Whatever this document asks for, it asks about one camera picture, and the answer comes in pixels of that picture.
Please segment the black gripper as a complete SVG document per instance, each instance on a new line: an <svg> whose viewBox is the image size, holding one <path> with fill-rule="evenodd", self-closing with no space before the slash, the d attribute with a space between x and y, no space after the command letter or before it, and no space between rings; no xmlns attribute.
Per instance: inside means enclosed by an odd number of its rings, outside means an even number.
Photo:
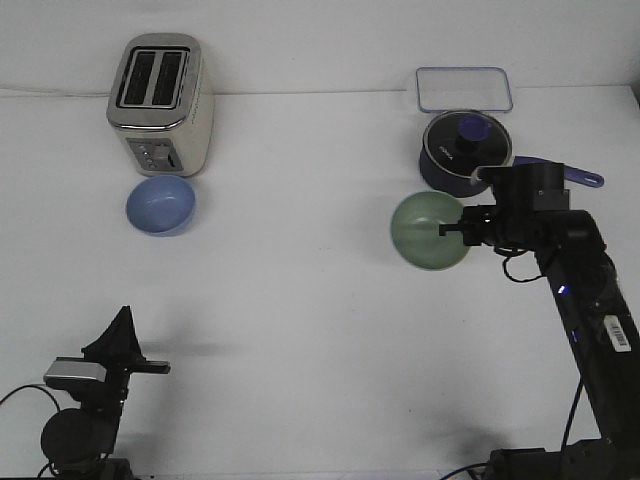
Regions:
<svg viewBox="0 0 640 480"><path fill-rule="evenodd" d="M454 232L462 235L467 246L486 244L499 248L533 249L538 241L534 238L535 226L550 212L535 212L524 216L502 213L496 201L493 205L465 207L459 224L441 224L439 235Z"/></svg>
<svg viewBox="0 0 640 480"><path fill-rule="evenodd" d="M56 389L68 393L80 407L95 415L121 415L129 395L133 374L166 375L171 366L167 361L147 360L136 336L130 306L122 306L107 329L92 343L81 349L85 358L57 357L99 363L107 369L103 383L85 383Z"/></svg>

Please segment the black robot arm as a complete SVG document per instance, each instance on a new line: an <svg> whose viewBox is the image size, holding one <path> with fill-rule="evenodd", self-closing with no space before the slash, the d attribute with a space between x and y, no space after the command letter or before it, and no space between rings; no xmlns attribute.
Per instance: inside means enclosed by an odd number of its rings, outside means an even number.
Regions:
<svg viewBox="0 0 640 480"><path fill-rule="evenodd" d="M42 384L22 385L7 393L6 402L21 390L33 388L46 395L64 391L78 403L56 413L45 423L40 447L47 460L37 477L52 479L133 479L130 461L112 456L134 373L166 375L167 361L147 359L141 350L131 307L121 307L107 329L81 349L82 356L58 357Z"/></svg>
<svg viewBox="0 0 640 480"><path fill-rule="evenodd" d="M492 205L466 207L461 233L513 257L532 252L547 279L600 432L597 439L499 449L484 479L636 479L639 476L639 333L593 217L569 206L561 163L481 167Z"/></svg>

